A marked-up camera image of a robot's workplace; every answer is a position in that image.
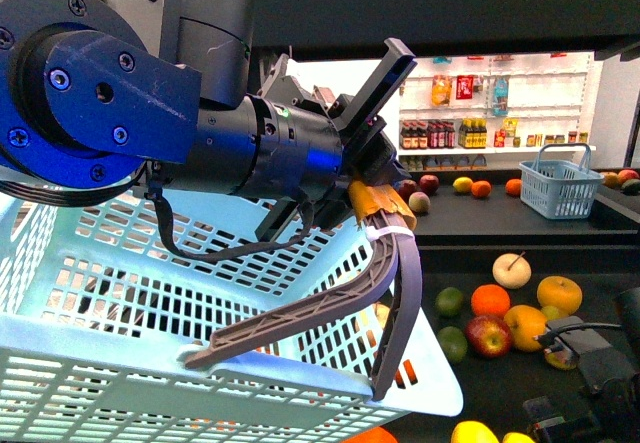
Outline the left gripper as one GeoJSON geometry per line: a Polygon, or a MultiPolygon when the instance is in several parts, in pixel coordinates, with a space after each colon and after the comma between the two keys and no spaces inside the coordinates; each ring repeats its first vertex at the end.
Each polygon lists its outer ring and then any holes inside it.
{"type": "Polygon", "coordinates": [[[354,181],[366,186],[392,185],[408,177],[397,161],[397,151],[383,133],[379,115],[396,90],[413,71],[415,55],[397,38],[385,40],[387,51],[356,95],[334,97],[326,90],[305,90],[288,73],[293,60],[281,55],[259,90],[263,99],[292,112],[298,136],[316,145],[327,143],[340,156],[331,163],[336,180],[312,201],[312,225],[332,229],[353,211],[348,187],[354,181]]]}

